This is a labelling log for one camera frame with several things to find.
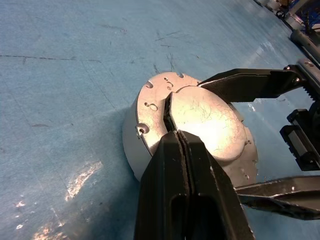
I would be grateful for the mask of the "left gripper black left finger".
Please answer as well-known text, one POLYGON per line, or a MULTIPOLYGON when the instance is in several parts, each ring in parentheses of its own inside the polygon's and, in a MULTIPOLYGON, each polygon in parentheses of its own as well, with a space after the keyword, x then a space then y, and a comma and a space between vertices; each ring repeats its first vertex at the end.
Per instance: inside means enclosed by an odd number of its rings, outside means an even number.
POLYGON ((186 240, 192 188, 178 131, 165 134, 140 180, 136 240, 186 240))

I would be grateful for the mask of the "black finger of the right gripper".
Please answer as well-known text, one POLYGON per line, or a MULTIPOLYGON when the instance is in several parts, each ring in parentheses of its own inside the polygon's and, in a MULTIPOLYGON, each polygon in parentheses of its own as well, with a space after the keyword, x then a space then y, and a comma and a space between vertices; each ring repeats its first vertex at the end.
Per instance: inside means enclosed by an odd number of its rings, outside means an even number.
POLYGON ((236 68, 218 73, 198 86, 216 94, 226 103, 244 103, 278 98, 306 82, 298 67, 290 65, 287 69, 236 68))
POLYGON ((294 176, 235 188, 240 202, 252 209, 311 221, 320 219, 320 177, 294 176))

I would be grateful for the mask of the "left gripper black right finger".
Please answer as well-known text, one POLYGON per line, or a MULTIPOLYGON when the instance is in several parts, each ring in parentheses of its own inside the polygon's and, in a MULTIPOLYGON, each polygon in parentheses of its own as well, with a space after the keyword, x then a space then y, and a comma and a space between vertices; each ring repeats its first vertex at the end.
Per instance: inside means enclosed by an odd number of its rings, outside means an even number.
POLYGON ((190 197, 187 240, 252 240, 234 186, 205 144, 196 135, 179 131, 185 153, 190 197))

